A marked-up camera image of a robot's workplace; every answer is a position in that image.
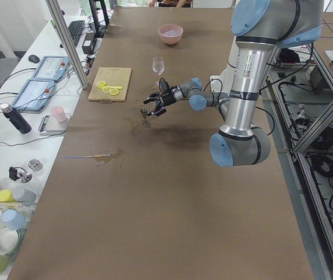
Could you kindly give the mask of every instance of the plate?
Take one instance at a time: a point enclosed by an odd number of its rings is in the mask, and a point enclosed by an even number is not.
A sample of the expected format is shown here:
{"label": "plate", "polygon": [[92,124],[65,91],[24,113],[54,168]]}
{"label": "plate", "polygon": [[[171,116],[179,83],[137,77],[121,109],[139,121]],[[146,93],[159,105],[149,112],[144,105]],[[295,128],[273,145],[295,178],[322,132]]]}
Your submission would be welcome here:
{"label": "plate", "polygon": [[6,227],[0,229],[0,255],[10,254],[19,242],[20,234],[17,230]]}

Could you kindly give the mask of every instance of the person's arm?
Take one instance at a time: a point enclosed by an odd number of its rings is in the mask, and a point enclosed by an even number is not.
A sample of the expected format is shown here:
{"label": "person's arm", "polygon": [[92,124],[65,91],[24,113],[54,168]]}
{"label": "person's arm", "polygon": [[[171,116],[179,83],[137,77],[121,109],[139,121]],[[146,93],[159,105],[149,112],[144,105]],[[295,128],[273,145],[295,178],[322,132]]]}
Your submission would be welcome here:
{"label": "person's arm", "polygon": [[185,4],[185,0],[179,0],[176,8],[182,8],[184,4]]}
{"label": "person's arm", "polygon": [[148,6],[154,7],[155,3],[156,3],[156,0],[150,0],[150,2],[148,3]]}

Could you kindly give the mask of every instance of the white table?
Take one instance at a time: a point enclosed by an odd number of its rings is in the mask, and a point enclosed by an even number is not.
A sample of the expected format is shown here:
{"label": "white table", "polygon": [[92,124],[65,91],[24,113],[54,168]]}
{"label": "white table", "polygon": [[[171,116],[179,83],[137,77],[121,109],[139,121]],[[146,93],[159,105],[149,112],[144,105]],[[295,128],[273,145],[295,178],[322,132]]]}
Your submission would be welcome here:
{"label": "white table", "polygon": [[[65,20],[69,24],[73,20],[82,20],[86,17],[67,17]],[[81,61],[86,58],[83,53],[81,45],[83,43],[84,36],[80,38],[80,42],[77,45],[77,52]],[[50,22],[48,22],[31,45],[27,53],[23,56],[13,73],[26,68],[36,68],[37,64],[29,62],[28,56],[31,54],[37,55],[42,58],[45,55],[66,55],[63,48],[59,47],[60,41],[53,29]],[[1,87],[0,93],[5,92],[19,92],[24,83],[31,78],[33,71],[25,71],[14,75],[8,79]],[[41,138],[37,130],[42,118],[45,115],[49,115],[51,109],[55,106],[62,106],[66,113],[73,114],[75,106],[78,102],[79,94],[81,91],[80,83],[75,74],[71,75],[69,79],[63,79],[57,84],[56,90],[60,89],[47,103],[46,107],[39,113],[23,113],[22,115],[26,121],[31,125],[32,130],[27,134],[21,134],[2,113],[0,113],[0,141],[6,142],[10,145],[19,144]],[[2,94],[0,95],[0,103],[11,104],[14,100],[14,94]],[[56,154],[59,150],[64,135],[56,136],[41,141],[35,141],[25,145],[18,145],[9,147],[0,144],[0,186],[3,188],[12,189],[15,186],[22,186],[35,191],[39,196],[43,190],[45,182],[51,171]],[[33,179],[27,183],[16,183],[8,178],[8,169],[10,166],[19,166],[20,163],[27,165],[30,159],[38,159],[43,164],[43,169],[38,173],[33,173]],[[5,272],[0,275],[0,279],[6,279],[10,269],[12,268],[12,262]]]}

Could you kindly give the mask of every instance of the black bottle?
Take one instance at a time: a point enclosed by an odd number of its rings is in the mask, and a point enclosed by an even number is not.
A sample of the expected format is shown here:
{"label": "black bottle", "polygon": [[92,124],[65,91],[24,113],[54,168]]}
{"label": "black bottle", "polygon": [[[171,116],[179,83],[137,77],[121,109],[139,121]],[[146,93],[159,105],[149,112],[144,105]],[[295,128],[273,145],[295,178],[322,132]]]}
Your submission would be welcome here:
{"label": "black bottle", "polygon": [[24,117],[18,112],[15,108],[13,108],[8,103],[1,104],[1,109],[3,111],[3,115],[9,119],[9,121],[20,131],[22,134],[28,133],[31,130],[30,124],[24,119]]}

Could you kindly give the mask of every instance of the wine glass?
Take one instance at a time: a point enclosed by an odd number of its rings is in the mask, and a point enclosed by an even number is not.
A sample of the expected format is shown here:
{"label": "wine glass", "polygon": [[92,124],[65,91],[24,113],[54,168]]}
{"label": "wine glass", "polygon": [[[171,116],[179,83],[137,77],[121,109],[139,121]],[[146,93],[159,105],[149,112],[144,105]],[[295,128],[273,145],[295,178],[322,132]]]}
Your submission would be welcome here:
{"label": "wine glass", "polygon": [[[160,76],[165,70],[165,63],[162,57],[154,57],[152,61],[152,69],[157,76]],[[159,80],[153,85],[154,88],[159,87]]]}

